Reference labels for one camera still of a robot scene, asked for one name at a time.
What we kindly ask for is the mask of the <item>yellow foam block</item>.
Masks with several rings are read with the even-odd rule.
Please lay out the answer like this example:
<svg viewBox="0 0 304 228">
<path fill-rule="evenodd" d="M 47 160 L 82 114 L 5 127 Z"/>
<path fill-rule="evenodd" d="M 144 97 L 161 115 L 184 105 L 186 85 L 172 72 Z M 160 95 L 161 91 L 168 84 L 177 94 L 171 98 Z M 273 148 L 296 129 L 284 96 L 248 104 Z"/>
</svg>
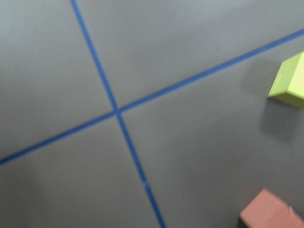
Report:
<svg viewBox="0 0 304 228">
<path fill-rule="evenodd" d="M 304 53 L 282 62 L 268 98 L 297 109 L 304 108 Z"/>
</svg>

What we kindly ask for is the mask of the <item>orange foam block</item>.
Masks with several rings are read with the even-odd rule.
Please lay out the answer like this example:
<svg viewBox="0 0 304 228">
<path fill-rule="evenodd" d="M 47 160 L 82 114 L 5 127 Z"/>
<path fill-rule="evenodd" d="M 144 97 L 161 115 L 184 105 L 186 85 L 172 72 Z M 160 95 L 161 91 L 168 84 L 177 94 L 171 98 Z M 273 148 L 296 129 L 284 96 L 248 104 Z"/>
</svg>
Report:
<svg viewBox="0 0 304 228">
<path fill-rule="evenodd" d="M 239 215 L 248 228 L 302 228 L 304 220 L 293 208 L 262 189 Z"/>
</svg>

